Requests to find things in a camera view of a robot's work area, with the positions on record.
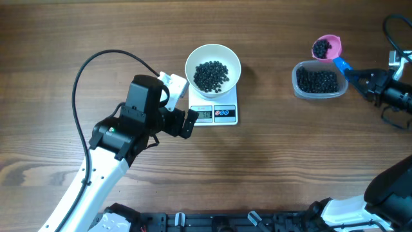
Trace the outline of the pink scoop blue handle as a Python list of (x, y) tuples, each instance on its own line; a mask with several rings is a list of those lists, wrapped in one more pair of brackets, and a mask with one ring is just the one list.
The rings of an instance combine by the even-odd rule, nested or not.
[(329, 43), (331, 44), (332, 48), (328, 50), (328, 53), (326, 55), (325, 59), (319, 59), (316, 58), (313, 55), (312, 49), (311, 49), (311, 53), (312, 53), (312, 57), (314, 59), (317, 59), (318, 61), (321, 61), (323, 63), (330, 63), (330, 64), (334, 64), (335, 67), (343, 74), (343, 76), (345, 77), (345, 79), (347, 81), (349, 81), (349, 78), (347, 78), (345, 76), (345, 71), (346, 70), (352, 70), (352, 67), (343, 59), (341, 58), (341, 54), (342, 54), (342, 43), (341, 43), (341, 38), (339, 36), (336, 35), (332, 35), (332, 34), (327, 34), (327, 35), (323, 35), (320, 38), (318, 38), (316, 41), (321, 40), (321, 39), (326, 39), (329, 41)]

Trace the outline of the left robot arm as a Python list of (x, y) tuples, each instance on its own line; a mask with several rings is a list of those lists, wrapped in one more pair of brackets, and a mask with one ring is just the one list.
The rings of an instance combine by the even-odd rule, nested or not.
[(95, 125), (79, 171), (41, 231), (87, 231), (116, 183), (151, 147), (149, 138), (160, 131), (189, 138), (198, 113), (176, 108), (187, 87), (175, 74), (136, 75), (126, 101)]

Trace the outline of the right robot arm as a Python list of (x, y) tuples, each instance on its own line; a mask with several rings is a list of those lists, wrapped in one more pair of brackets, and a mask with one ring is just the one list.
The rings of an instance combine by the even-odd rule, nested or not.
[[(411, 113), (411, 85), (393, 78), (392, 70), (344, 71), (355, 89), (376, 106)], [(302, 219), (305, 231), (349, 231), (377, 227), (411, 231), (411, 157), (376, 176), (363, 195), (314, 202)]]

